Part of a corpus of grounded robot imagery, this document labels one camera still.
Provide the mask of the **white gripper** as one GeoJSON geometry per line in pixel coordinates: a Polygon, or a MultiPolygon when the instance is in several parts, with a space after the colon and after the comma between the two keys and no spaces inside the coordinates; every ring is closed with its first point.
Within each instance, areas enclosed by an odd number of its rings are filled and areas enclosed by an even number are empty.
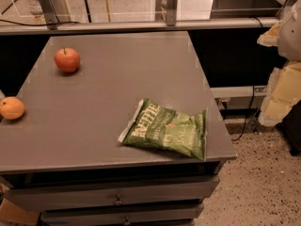
{"type": "Polygon", "coordinates": [[[278,53],[288,61],[282,69],[274,68],[261,104],[259,123],[275,126],[282,122],[301,100],[301,0],[297,0],[276,22],[257,39],[257,44],[277,46],[278,53]]]}

